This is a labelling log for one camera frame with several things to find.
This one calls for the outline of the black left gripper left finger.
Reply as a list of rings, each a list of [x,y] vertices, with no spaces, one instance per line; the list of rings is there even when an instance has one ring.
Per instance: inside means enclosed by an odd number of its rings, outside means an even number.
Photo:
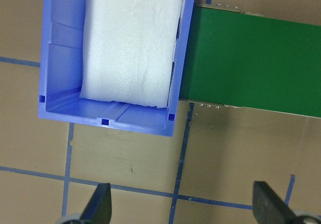
[[[109,183],[100,183],[97,185],[79,220],[81,223],[109,224],[111,216],[111,187]]]

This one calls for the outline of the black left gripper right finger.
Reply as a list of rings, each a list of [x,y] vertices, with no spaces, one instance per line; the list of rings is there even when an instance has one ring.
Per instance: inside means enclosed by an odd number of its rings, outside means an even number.
[[[254,181],[252,195],[253,215],[257,223],[292,223],[294,212],[265,181]]]

